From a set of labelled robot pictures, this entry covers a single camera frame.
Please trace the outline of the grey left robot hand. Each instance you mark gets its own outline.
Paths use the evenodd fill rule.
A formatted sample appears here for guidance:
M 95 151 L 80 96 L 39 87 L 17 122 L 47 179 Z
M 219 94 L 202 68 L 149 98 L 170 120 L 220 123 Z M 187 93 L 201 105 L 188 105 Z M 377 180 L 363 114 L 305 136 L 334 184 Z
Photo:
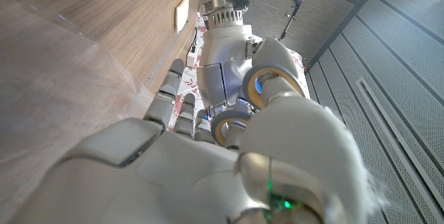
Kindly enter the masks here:
M 273 37 L 255 43 L 251 26 L 244 23 L 250 0 L 198 0 L 207 24 L 203 34 L 198 88 L 210 116 L 228 110 L 244 98 L 262 108 L 259 77 L 275 72 L 298 92 L 298 68 L 286 47 Z

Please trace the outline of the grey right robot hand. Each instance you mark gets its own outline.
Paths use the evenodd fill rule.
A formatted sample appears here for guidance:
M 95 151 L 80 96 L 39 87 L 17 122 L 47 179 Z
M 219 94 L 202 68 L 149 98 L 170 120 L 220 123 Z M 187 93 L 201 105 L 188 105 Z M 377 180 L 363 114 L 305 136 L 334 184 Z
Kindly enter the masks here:
M 227 114 L 215 141 L 193 96 L 166 125 L 184 64 L 171 65 L 143 119 L 91 135 L 63 155 L 12 223 L 365 223 L 379 207 L 359 148 L 288 71 L 254 66 L 264 107 Z

